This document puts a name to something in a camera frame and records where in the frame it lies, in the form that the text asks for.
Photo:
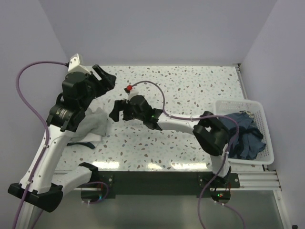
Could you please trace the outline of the grey tank top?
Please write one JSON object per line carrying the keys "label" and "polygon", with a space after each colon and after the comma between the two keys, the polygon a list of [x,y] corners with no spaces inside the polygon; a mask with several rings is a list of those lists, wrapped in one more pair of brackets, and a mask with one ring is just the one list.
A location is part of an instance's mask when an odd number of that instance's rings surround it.
{"label": "grey tank top", "polygon": [[85,118],[80,122],[71,142],[82,140],[87,134],[93,133],[101,137],[107,134],[108,118],[107,114],[98,107],[95,111],[88,108]]}

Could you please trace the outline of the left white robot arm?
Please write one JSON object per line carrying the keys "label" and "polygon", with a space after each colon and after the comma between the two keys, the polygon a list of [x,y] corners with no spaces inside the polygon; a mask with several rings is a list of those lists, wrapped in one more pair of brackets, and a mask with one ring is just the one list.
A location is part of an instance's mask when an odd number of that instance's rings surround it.
{"label": "left white robot arm", "polygon": [[52,177],[63,150],[73,138],[85,111],[93,99],[114,89],[116,76],[107,73],[99,65],[92,71],[70,72],[62,82],[62,92],[43,120],[45,134],[38,152],[26,175],[18,183],[10,184],[8,193],[44,211],[53,212],[63,196],[85,184],[98,184],[98,168],[83,162],[66,174],[63,180],[53,182]]}

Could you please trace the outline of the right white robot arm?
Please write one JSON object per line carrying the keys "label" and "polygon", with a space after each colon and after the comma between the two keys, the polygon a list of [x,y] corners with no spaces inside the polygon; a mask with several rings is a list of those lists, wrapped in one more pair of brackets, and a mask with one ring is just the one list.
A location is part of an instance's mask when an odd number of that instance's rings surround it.
{"label": "right white robot arm", "polygon": [[167,116],[162,109],[152,108],[142,95],[131,99],[116,100],[109,117],[120,120],[120,112],[124,121],[137,119],[151,130],[170,130],[195,136],[204,152],[210,155],[213,184],[224,187],[229,182],[230,165],[225,155],[229,142],[229,131],[223,123],[210,112],[205,112],[198,118],[187,116]]}

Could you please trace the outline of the white folded tank top stack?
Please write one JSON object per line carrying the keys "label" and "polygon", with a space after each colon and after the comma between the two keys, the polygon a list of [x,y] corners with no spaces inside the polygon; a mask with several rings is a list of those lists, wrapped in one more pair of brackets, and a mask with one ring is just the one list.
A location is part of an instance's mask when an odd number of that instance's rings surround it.
{"label": "white folded tank top stack", "polygon": [[69,142],[67,146],[85,146],[89,149],[95,149],[102,137],[93,133],[87,134],[82,140],[77,142]]}

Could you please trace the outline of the dark blue tank tops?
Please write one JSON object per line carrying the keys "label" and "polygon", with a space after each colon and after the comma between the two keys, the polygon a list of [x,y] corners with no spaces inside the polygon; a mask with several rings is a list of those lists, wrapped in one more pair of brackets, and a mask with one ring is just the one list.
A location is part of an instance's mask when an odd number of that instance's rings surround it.
{"label": "dark blue tank tops", "polygon": [[239,111],[228,114],[239,125],[239,136],[232,143],[229,158],[241,160],[255,160],[257,155],[265,150],[264,135],[254,121],[254,114],[249,111]]}

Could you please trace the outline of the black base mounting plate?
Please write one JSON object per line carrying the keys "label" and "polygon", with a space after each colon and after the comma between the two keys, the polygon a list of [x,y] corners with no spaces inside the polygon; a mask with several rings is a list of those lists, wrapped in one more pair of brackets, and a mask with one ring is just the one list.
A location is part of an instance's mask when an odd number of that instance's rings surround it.
{"label": "black base mounting plate", "polygon": [[212,179],[212,172],[100,171],[104,184],[81,186],[82,200],[92,202],[117,195],[197,196]]}

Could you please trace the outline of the white plastic basket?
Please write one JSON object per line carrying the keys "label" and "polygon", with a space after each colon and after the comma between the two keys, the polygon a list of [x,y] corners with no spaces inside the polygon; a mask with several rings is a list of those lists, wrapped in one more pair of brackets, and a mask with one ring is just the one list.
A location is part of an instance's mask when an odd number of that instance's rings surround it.
{"label": "white plastic basket", "polygon": [[252,100],[216,100],[215,115],[227,116],[239,125],[239,135],[229,150],[231,163],[270,165],[273,148],[263,106]]}

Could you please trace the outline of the aluminium front rail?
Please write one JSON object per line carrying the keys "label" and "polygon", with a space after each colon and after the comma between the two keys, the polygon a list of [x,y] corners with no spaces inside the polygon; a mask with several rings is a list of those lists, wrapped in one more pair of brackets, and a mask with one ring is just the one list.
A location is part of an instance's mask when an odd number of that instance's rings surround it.
{"label": "aluminium front rail", "polygon": [[240,189],[247,191],[281,191],[282,187],[276,171],[263,169],[262,171],[237,172]]}

